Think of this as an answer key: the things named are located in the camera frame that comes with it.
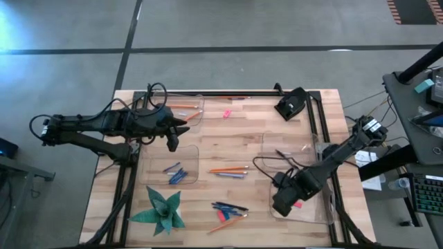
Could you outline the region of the black angular table-top device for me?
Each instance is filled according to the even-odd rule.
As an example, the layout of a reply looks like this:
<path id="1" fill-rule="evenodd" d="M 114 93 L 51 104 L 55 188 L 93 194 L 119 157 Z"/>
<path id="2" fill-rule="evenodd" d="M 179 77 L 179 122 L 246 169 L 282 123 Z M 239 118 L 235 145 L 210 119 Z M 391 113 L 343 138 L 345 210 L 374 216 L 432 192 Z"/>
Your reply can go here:
<path id="1" fill-rule="evenodd" d="M 283 98 L 274 106 L 274 109 L 289 121 L 305 108 L 307 93 L 302 87 L 298 87 L 283 95 Z"/>

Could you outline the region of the black backlit keyboard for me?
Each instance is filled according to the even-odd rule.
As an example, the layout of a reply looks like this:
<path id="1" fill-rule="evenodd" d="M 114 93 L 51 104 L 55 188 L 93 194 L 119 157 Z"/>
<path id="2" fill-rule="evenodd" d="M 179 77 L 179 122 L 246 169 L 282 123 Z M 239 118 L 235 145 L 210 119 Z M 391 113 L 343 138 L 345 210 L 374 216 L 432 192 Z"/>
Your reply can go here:
<path id="1" fill-rule="evenodd" d="M 443 216 L 443 176 L 414 174 L 410 187 L 417 212 Z"/>

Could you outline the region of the teal box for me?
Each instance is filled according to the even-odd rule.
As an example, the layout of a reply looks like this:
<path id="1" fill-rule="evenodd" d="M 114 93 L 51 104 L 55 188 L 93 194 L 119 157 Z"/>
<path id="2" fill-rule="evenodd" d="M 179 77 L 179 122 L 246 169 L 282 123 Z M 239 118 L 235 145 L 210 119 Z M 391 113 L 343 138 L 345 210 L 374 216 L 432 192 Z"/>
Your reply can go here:
<path id="1" fill-rule="evenodd" d="M 419 83 L 415 88 L 416 93 L 423 93 L 430 89 L 432 86 L 434 86 L 435 83 L 431 79 L 424 80 L 423 82 Z"/>

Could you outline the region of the grey keyboard desk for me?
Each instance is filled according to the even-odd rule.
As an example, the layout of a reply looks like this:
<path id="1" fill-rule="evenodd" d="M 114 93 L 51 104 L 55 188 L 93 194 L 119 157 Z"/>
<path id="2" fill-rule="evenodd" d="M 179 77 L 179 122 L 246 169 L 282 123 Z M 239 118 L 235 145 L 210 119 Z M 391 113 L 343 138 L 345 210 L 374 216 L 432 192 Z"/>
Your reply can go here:
<path id="1" fill-rule="evenodd" d="M 443 176 L 443 165 L 438 166 L 423 166 L 418 164 L 409 164 L 406 166 L 407 170 L 407 177 L 410 180 L 412 180 L 412 176 L 414 174 L 426 174 L 426 175 L 433 175 L 433 176 Z M 411 187 L 410 187 L 410 196 L 409 196 L 409 202 L 412 205 L 413 214 L 416 215 L 417 212 L 413 206 L 413 198 L 411 195 Z M 432 215 L 427 213 L 422 213 L 426 217 L 426 220 L 428 222 L 429 228 L 431 229 L 431 232 L 433 234 L 433 237 L 435 239 L 435 242 L 439 249 L 443 249 L 443 216 L 438 215 Z"/>

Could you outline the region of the black orange-striped floor mat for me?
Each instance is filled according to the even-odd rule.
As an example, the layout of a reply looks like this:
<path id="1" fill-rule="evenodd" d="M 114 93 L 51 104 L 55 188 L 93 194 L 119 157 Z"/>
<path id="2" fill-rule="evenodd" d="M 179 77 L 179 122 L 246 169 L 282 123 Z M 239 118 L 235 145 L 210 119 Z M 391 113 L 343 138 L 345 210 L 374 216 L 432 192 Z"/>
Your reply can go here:
<path id="1" fill-rule="evenodd" d="M 443 25 L 443 0 L 386 0 L 399 25 Z"/>

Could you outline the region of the dark grey metal stand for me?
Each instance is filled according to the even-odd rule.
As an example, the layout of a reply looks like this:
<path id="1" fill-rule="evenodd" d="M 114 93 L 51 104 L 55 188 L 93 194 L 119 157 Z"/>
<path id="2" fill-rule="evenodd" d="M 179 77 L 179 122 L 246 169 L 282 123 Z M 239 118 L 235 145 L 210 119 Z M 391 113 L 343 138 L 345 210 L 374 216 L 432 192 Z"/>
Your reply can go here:
<path id="1" fill-rule="evenodd" d="M 0 156 L 0 249 L 8 247 L 35 177 L 52 181 L 55 173 Z"/>

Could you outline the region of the black aluminium table frame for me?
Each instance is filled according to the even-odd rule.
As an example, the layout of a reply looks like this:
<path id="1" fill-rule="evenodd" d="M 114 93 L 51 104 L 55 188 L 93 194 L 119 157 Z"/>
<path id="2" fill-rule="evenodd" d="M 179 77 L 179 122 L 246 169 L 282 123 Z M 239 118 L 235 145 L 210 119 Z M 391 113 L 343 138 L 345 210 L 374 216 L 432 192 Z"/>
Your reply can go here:
<path id="1" fill-rule="evenodd" d="M 326 142 L 342 143 L 349 136 L 341 99 L 336 89 L 311 90 L 307 106 L 294 118 L 285 121 L 274 109 L 281 94 L 275 90 L 189 91 L 171 93 L 202 95 L 204 116 L 199 133 L 180 137 L 179 147 L 194 145 L 199 149 L 199 176 L 186 185 L 146 185 L 139 181 L 141 151 L 147 147 L 166 147 L 159 138 L 138 150 L 133 167 L 117 167 L 111 159 L 98 161 L 98 176 L 94 179 L 89 204 L 80 235 L 80 244 L 88 246 L 93 235 L 104 223 L 124 190 L 129 198 L 118 214 L 107 236 L 98 244 L 105 248 L 292 248 L 330 247 L 338 244 L 354 246 L 357 240 L 337 214 L 342 206 L 370 239 L 374 238 L 372 223 L 358 169 L 346 162 L 329 179 L 334 189 L 335 220 L 329 224 L 286 221 L 269 212 L 269 188 L 278 172 L 267 172 L 262 164 L 262 134 L 266 131 L 288 134 L 314 134 L 319 162 Z M 245 100 L 228 100 L 217 96 L 251 96 Z M 232 112 L 223 119 L 225 110 Z M 249 166 L 244 178 L 216 176 L 210 169 Z M 185 228 L 173 228 L 170 234 L 153 236 L 155 224 L 136 223 L 128 218 L 150 210 L 146 187 L 165 199 L 181 192 L 178 213 Z M 211 203 L 222 202 L 248 208 L 232 209 L 248 217 L 212 234 L 207 234 L 222 222 Z"/>

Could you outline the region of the clear plastic bin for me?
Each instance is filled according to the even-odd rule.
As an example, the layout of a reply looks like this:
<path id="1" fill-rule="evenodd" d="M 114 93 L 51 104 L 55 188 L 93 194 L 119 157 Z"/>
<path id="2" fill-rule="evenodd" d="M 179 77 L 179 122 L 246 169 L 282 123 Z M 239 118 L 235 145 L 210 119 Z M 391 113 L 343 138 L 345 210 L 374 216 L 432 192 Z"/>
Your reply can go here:
<path id="1" fill-rule="evenodd" d="M 291 165 L 299 169 L 301 165 L 310 166 L 317 159 L 315 142 L 317 137 L 314 134 L 288 134 L 273 133 L 266 131 L 262 134 L 261 152 L 262 164 L 267 172 L 283 172 Z M 285 153 L 287 157 L 293 158 L 293 163 L 288 163 L 277 155 L 276 150 Z"/>
<path id="2" fill-rule="evenodd" d="M 199 176 L 199 149 L 194 145 L 178 147 L 170 152 L 167 147 L 147 147 L 141 151 L 139 181 L 146 185 L 171 185 L 171 176 L 163 170 L 177 162 L 181 164 L 168 172 L 177 172 L 180 168 L 188 175 L 176 185 L 192 184 Z"/>
<path id="3" fill-rule="evenodd" d="M 188 133 L 199 133 L 202 118 L 204 116 L 204 106 L 205 99 L 202 95 L 179 95 L 174 93 L 169 93 L 167 96 L 166 106 L 168 105 L 194 105 L 198 106 L 197 109 L 180 109 L 180 108 L 171 108 L 174 117 L 184 120 L 187 116 L 190 116 L 200 110 L 202 110 L 202 114 L 197 117 L 187 121 L 187 127 L 190 128 Z"/>
<path id="4" fill-rule="evenodd" d="M 311 197 L 309 200 L 303 201 L 299 199 L 298 201 L 302 203 L 302 207 L 296 208 L 292 206 L 289 215 L 286 217 L 282 216 L 272 208 L 272 196 L 276 193 L 277 189 L 274 186 L 270 185 L 269 212 L 273 217 L 277 219 L 329 225 L 336 218 L 335 201 L 333 200 L 335 195 L 330 181 L 327 181 L 326 186 L 324 186 L 324 188 L 319 193 Z"/>

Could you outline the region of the black desk leg bar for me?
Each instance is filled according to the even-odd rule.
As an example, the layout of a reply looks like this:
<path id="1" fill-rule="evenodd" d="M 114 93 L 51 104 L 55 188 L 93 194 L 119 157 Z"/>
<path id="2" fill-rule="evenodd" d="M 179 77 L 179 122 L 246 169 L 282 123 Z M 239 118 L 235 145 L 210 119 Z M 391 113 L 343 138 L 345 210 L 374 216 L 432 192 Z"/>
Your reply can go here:
<path id="1" fill-rule="evenodd" d="M 392 152 L 360 167 L 359 176 L 362 181 L 366 181 L 398 167 L 417 162 L 417 156 L 411 145 L 392 147 Z"/>

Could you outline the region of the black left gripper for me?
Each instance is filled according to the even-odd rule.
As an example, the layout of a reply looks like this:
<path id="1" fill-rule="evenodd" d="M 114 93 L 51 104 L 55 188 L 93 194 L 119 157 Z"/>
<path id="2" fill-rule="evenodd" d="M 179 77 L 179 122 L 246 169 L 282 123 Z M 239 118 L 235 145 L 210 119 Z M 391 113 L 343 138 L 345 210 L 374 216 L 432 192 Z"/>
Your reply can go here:
<path id="1" fill-rule="evenodd" d="M 144 117 L 144 125 L 148 127 L 149 131 L 146 131 L 144 136 L 153 138 L 155 136 L 169 136 L 172 134 L 179 137 L 190 130 L 189 127 L 178 127 L 186 125 L 188 122 L 179 118 L 175 118 L 170 107 L 164 107 L 157 113 Z"/>

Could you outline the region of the black box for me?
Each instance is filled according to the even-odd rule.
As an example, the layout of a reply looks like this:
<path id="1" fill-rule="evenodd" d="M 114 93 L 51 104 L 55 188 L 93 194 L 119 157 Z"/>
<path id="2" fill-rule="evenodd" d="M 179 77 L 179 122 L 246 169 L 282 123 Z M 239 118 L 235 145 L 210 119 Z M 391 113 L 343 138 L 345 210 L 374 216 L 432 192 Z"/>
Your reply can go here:
<path id="1" fill-rule="evenodd" d="M 0 156 L 14 159 L 17 155 L 18 148 L 16 144 L 0 138 Z"/>

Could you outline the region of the green artificial succulent plant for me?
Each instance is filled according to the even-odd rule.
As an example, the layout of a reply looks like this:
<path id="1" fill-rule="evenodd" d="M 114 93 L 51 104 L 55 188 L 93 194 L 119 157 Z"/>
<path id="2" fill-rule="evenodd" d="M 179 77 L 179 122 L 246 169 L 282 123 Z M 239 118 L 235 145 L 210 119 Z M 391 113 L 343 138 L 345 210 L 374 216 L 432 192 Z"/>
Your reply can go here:
<path id="1" fill-rule="evenodd" d="M 181 215 L 178 213 L 181 203 L 180 191 L 165 199 L 162 194 L 153 188 L 147 186 L 146 189 L 152 208 L 131 216 L 128 218 L 128 221 L 155 224 L 154 237 L 162 232 L 170 234 L 173 228 L 186 227 Z"/>

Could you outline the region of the black pen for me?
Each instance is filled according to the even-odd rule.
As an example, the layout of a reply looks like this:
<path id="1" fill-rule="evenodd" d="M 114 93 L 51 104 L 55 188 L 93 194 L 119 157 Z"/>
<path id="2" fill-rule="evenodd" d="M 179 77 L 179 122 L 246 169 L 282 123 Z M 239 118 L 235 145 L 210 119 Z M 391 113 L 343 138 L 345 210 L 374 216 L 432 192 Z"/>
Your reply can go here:
<path id="1" fill-rule="evenodd" d="M 215 203 L 217 203 L 217 204 L 221 204 L 221 205 L 229 205 L 229 206 L 233 207 L 234 209 L 238 209 L 238 210 L 241 210 L 241 211 L 249 211 L 248 208 L 246 208 L 246 207 L 242 207 L 242 206 L 238 206 L 238 205 L 233 205 L 233 204 L 228 204 L 228 203 L 222 203 L 222 202 L 215 202 Z"/>
<path id="2" fill-rule="evenodd" d="M 293 158 L 287 157 L 287 155 L 285 153 L 281 152 L 280 150 L 276 150 L 275 152 L 277 153 L 277 155 L 282 157 L 288 163 L 293 163 Z"/>

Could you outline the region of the clear plastic bottle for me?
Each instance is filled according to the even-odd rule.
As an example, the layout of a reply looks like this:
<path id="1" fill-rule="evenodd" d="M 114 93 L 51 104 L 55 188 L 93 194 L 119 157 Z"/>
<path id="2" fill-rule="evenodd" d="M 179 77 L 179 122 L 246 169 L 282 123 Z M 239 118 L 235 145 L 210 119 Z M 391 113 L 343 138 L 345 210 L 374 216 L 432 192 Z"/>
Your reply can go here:
<path id="1" fill-rule="evenodd" d="M 410 187 L 410 180 L 407 177 L 398 178 L 388 183 L 388 189 L 393 191 L 406 190 L 409 187 Z"/>

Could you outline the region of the tablet with blue screen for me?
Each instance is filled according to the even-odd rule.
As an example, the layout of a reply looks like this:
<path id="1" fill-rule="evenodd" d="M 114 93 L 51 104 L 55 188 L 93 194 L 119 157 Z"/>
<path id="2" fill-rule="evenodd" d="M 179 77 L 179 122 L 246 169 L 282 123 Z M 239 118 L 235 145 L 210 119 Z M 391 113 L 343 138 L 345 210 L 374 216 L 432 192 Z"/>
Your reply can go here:
<path id="1" fill-rule="evenodd" d="M 443 109 L 416 116 L 412 119 L 412 122 L 416 125 L 428 127 L 443 127 Z"/>

